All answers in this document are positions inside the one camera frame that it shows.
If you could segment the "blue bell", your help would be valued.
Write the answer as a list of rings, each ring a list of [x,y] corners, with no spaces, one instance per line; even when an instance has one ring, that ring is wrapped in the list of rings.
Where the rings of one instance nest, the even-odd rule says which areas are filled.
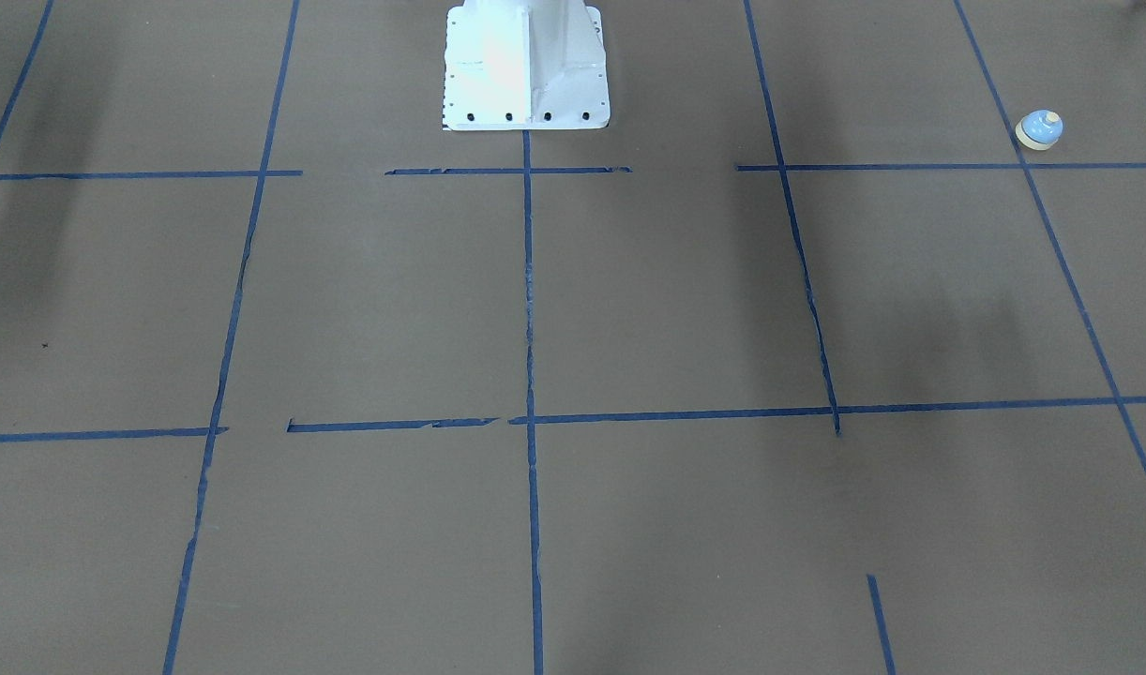
[[[1046,151],[1063,136],[1063,119],[1050,110],[1028,112],[1014,127],[1020,146],[1035,151]]]

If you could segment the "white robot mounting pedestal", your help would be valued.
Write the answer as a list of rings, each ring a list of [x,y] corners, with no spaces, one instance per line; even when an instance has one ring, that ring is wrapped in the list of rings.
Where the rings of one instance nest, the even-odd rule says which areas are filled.
[[[584,1],[464,1],[445,17],[442,128],[601,129],[602,13]]]

